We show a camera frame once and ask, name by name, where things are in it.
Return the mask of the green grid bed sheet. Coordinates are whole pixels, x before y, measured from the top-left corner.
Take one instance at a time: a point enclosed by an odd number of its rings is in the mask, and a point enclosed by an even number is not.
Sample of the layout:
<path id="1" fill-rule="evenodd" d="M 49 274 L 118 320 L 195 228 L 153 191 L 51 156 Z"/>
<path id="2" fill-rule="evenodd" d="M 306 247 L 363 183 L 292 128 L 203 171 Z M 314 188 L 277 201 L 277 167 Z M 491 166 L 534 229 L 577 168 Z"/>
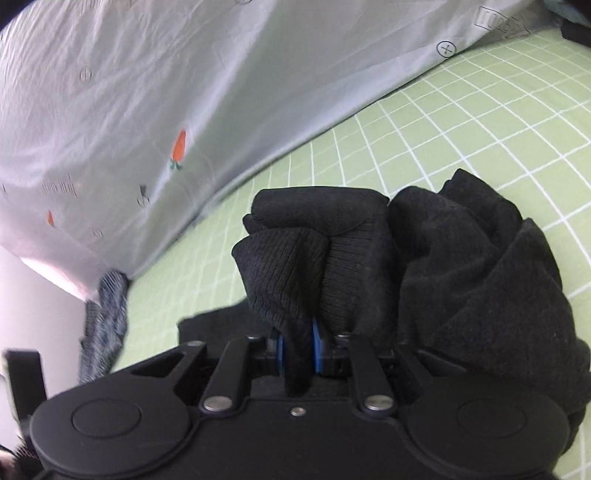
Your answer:
<path id="1" fill-rule="evenodd" d="M 392 196 L 463 169 L 544 231 L 582 339 L 590 336 L 590 51 L 550 29 L 445 61 L 249 179 L 128 294 L 119 367 L 172 348 L 179 320 L 242 299 L 231 248 L 266 188 L 334 185 Z"/>

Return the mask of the black ribbed knit garment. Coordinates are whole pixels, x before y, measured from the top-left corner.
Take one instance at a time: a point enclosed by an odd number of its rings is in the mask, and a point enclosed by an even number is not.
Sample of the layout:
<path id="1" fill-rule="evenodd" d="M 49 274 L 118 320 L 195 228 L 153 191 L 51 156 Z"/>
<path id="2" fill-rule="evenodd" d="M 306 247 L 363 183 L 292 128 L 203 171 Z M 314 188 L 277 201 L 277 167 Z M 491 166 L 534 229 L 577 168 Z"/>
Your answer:
<path id="1" fill-rule="evenodd" d="M 256 194 L 232 248 L 245 299 L 180 321 L 180 342 L 219 352 L 283 335 L 290 395 L 312 379 L 314 327 L 402 343 L 515 379 L 556 401 L 578 428 L 590 350 L 578 338 L 542 230 L 488 184 L 458 170 L 439 192 L 416 186 L 294 187 Z"/>

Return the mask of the blue plaid shirt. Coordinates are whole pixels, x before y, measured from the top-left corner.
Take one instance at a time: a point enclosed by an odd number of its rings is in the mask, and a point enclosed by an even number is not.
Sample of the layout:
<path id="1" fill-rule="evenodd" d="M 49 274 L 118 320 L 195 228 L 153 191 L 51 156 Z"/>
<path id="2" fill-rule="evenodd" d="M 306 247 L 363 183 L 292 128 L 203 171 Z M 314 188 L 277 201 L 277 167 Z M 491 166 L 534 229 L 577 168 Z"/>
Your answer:
<path id="1" fill-rule="evenodd" d="M 98 301 L 85 303 L 84 332 L 80 339 L 78 383 L 108 375 L 123 349 L 127 333 L 128 278 L 108 271 L 98 285 Z"/>

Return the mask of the grey carrot print pillow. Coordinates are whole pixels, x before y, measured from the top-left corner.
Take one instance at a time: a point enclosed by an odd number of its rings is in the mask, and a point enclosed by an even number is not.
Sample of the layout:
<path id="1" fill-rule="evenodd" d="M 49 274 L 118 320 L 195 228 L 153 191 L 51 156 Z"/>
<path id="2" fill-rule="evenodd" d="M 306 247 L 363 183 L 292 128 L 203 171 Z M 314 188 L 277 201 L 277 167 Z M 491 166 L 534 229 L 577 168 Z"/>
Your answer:
<path id="1" fill-rule="evenodd" d="M 540 1 L 34 1 L 1 29 L 1 244 L 90 296 L 214 201 Z"/>

